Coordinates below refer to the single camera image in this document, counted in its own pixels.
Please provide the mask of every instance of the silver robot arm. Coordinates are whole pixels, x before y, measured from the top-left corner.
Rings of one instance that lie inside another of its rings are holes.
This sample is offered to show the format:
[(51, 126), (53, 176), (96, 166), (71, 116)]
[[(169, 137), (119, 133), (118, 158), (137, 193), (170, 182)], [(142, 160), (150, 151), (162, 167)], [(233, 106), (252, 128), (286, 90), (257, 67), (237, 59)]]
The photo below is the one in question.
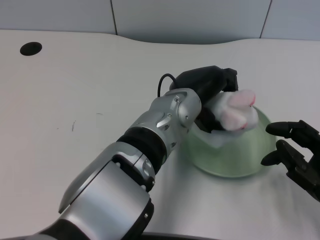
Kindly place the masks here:
[(179, 88), (157, 97), (115, 143), (71, 183), (59, 219), (27, 240), (133, 240), (149, 223), (148, 191), (156, 173), (202, 109), (199, 96)]

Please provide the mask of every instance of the translucent green bowl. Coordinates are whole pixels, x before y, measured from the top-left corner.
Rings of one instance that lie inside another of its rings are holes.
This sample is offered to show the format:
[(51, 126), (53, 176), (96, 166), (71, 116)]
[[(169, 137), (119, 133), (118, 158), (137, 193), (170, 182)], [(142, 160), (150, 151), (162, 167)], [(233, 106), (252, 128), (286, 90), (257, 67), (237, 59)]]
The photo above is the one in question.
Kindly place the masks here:
[(238, 178), (257, 173), (263, 168), (262, 158), (276, 149), (277, 139), (265, 131), (270, 120), (258, 108), (256, 110), (258, 126), (220, 148), (198, 138), (195, 131), (199, 129), (193, 124), (181, 151), (196, 167), (213, 175)]

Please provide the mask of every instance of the black cable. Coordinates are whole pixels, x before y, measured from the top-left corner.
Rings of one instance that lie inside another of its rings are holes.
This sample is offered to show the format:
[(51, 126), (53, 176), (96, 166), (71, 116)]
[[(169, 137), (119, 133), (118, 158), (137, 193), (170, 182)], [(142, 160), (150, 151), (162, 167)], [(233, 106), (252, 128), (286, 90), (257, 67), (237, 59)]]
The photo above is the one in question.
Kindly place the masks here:
[(161, 84), (162, 84), (163, 80), (164, 80), (166, 77), (171, 78), (172, 81), (173, 81), (173, 83), (174, 83), (174, 85), (175, 85), (175, 87), (178, 88), (178, 86), (177, 86), (177, 81), (176, 81), (175, 77), (172, 76), (170, 73), (166, 73), (165, 75), (163, 75), (163, 76), (160, 78), (160, 81), (159, 81), (159, 85), (158, 85), (158, 98), (160, 97)]

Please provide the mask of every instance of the white tabletop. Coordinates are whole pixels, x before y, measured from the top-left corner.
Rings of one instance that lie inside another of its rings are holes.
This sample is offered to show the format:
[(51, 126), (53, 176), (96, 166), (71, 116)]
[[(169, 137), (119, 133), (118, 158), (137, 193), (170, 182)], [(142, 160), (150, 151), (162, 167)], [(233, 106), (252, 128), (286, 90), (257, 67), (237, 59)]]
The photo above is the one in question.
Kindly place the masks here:
[[(28, 42), (40, 42), (42, 51), (21, 55)], [(210, 65), (237, 70), (239, 87), (256, 92), (256, 106), (272, 121), (303, 119), (320, 130), (317, 41), (182, 45), (0, 30), (0, 238), (33, 234), (58, 218), (67, 186), (149, 108), (163, 74)], [(319, 239), (320, 203), (285, 173), (278, 166), (252, 177), (218, 178), (173, 153), (150, 192), (155, 212), (147, 231)]]

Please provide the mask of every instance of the gray wall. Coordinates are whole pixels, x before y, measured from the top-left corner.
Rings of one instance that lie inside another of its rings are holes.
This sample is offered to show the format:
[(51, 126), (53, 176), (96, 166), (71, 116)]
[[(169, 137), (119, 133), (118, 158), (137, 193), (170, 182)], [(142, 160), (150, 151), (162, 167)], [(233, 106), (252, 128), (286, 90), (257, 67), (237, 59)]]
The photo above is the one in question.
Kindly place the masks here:
[(110, 0), (0, 0), (0, 29), (115, 34)]
[(320, 0), (273, 0), (262, 38), (320, 40)]
[(320, 40), (320, 0), (112, 3), (114, 16), (111, 0), (0, 0), (0, 29), (118, 33), (140, 41), (184, 44), (215, 44), (260, 36)]
[(118, 35), (154, 43), (259, 38), (270, 0), (113, 0)]

